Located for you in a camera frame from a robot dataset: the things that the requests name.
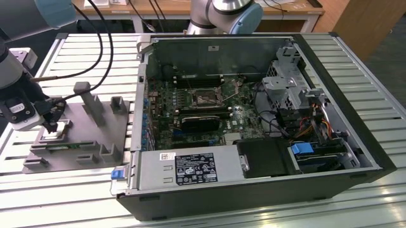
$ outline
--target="barcode sticker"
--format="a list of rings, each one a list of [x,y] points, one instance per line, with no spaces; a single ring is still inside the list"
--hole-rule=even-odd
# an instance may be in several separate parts
[[[177,153],[161,153],[159,154],[159,160],[176,160]]]

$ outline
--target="red wire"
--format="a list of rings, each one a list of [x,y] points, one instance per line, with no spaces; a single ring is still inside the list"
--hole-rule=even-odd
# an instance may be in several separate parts
[[[306,119],[309,119],[309,118],[310,118],[310,117],[306,117],[306,118],[302,119],[302,121],[301,121],[301,123],[300,123],[300,126],[301,126],[300,130],[302,130],[304,121],[305,121]]]

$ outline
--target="motherboard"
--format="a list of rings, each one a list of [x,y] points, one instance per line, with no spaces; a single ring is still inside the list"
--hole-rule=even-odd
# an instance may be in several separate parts
[[[230,145],[265,136],[253,105],[254,83],[197,75],[149,83],[155,149]]]

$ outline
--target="power supply label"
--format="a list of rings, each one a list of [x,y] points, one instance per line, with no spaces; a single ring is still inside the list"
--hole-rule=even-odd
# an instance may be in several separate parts
[[[213,153],[176,156],[177,184],[217,182],[217,163]]]

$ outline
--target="aluminum extrusion table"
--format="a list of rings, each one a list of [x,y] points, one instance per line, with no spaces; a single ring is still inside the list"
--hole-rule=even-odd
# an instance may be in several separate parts
[[[114,34],[114,68],[95,93],[102,100],[121,95],[135,101],[138,82],[138,34]],[[139,222],[111,195],[113,168],[22,173],[39,128],[17,132],[7,127],[0,138],[0,227],[397,227],[406,220],[406,110],[367,69],[340,38],[304,34],[317,56],[345,92],[369,129],[393,159],[399,171],[362,184],[333,199],[277,205],[158,222]],[[49,95],[69,95],[78,80],[97,84],[107,67],[109,38],[103,35],[103,62],[85,75],[43,82]],[[98,58],[95,34],[57,39],[38,77],[66,75],[89,68]],[[131,124],[127,135],[131,135]],[[130,159],[126,152],[125,161]]]

